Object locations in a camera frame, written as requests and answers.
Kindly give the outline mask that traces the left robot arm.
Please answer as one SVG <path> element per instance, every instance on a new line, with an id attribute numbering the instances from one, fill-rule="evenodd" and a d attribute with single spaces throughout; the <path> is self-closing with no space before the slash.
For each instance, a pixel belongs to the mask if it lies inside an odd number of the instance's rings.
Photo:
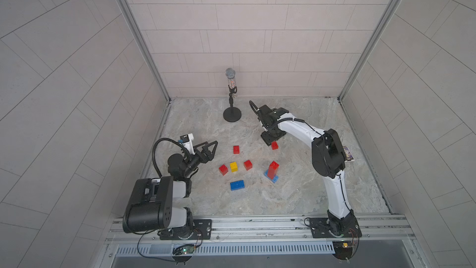
<path id="1" fill-rule="evenodd" d="M 182 151 L 168 158 L 167 176 L 162 175 L 156 161 L 156 150 L 162 142 L 169 142 Z M 136 181 L 123 215 L 123 231 L 145 235 L 153 231 L 182 228 L 186 233 L 192 232 L 190 209 L 174 207 L 173 201 L 190 196 L 192 176 L 198 172 L 199 165 L 214 159 L 217 147 L 217 141 L 192 145 L 192 140 L 186 136 L 179 141 L 170 138 L 157 140 L 152 146 L 152 165 L 159 177 Z"/>

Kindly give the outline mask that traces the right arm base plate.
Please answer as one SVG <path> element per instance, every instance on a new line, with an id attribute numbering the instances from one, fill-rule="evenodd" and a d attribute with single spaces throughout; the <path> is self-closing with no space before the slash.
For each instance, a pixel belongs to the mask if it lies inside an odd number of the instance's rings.
<path id="1" fill-rule="evenodd" d="M 304 225 L 311 230 L 313 238 L 361 238 L 357 219 L 349 215 L 338 218 L 310 218 L 304 219 Z"/>

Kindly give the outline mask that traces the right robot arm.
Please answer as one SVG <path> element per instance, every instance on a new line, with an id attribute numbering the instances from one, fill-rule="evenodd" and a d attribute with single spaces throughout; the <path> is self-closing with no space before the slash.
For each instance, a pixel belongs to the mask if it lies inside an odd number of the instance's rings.
<path id="1" fill-rule="evenodd" d="M 311 149 L 312 166 L 323 177 L 327 191 L 327 229 L 334 236 L 341 236 L 355 216 L 345 189 L 346 154 L 338 133 L 314 127 L 284 108 L 257 107 L 252 101 L 249 104 L 264 128 L 261 138 L 268 146 L 290 134 Z"/>

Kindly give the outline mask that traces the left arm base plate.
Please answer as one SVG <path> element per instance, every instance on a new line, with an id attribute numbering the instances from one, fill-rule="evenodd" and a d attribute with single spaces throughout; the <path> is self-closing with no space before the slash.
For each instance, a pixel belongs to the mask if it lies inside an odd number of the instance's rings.
<path id="1" fill-rule="evenodd" d="M 184 227 L 159 231 L 158 235 L 160 240 L 209 240 L 212 226 L 211 219 L 194 219 Z"/>

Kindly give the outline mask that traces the light blue lego brick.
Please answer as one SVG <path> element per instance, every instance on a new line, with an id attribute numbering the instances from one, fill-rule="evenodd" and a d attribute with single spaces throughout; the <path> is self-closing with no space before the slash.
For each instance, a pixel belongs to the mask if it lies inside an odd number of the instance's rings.
<path id="1" fill-rule="evenodd" d="M 276 183 L 277 180 L 279 179 L 279 177 L 278 177 L 276 174 L 274 174 L 272 177 L 270 177 L 269 174 L 268 174 L 268 170 L 266 170 L 266 171 L 264 172 L 264 176 L 265 176 L 267 179 L 269 179 L 270 181 L 272 181 L 273 183 Z"/>

